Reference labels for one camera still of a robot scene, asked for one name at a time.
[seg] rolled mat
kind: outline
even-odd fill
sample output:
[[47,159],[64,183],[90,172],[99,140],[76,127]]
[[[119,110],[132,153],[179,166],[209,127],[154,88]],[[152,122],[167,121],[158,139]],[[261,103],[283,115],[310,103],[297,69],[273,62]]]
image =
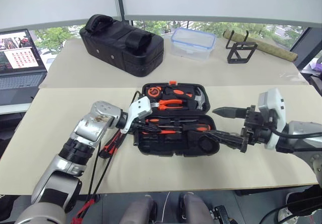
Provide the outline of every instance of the rolled mat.
[[[230,30],[226,30],[223,33],[223,36],[226,39],[229,39],[230,35],[231,35]],[[233,41],[235,41],[235,42],[243,42],[244,39],[245,39],[245,35],[234,33],[231,39]],[[282,59],[285,59],[285,60],[288,60],[288,61],[295,61],[297,59],[297,54],[296,53],[293,53],[293,52],[287,51],[285,49],[279,48],[277,46],[265,43],[265,42],[260,41],[258,39],[253,39],[253,38],[248,37],[246,41],[256,42],[257,45],[258,45],[257,49],[259,49],[259,50],[261,50],[263,52],[272,54],[274,56],[280,57]]]

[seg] tool kit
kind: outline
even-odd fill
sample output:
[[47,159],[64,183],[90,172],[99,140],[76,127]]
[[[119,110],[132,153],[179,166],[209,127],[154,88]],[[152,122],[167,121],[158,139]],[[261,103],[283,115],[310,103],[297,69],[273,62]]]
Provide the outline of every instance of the tool kit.
[[142,94],[150,99],[152,107],[152,114],[144,119],[145,123],[161,129],[161,132],[133,133],[134,145],[143,154],[195,157],[219,151],[219,144],[203,133],[216,127],[213,119],[206,115],[210,103],[202,85],[146,84]]
[[144,77],[163,60],[161,36],[101,14],[79,31],[87,52],[136,77]]

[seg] laptop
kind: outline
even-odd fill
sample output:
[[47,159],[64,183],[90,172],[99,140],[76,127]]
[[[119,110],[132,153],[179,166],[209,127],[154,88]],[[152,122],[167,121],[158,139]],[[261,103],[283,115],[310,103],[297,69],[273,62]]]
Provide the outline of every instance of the laptop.
[[0,32],[0,106],[31,103],[46,74],[27,29]]

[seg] laptop screen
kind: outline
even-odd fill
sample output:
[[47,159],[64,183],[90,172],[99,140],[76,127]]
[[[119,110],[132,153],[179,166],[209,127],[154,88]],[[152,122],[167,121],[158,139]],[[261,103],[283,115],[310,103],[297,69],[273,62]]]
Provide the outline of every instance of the laptop screen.
[[46,70],[27,29],[0,32],[0,74]]

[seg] blue container lid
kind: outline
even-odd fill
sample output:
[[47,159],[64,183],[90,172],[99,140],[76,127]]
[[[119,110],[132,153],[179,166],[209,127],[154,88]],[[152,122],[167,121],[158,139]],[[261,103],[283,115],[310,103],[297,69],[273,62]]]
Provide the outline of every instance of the blue container lid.
[[216,35],[192,29],[177,28],[171,37],[171,41],[212,49],[216,41]]

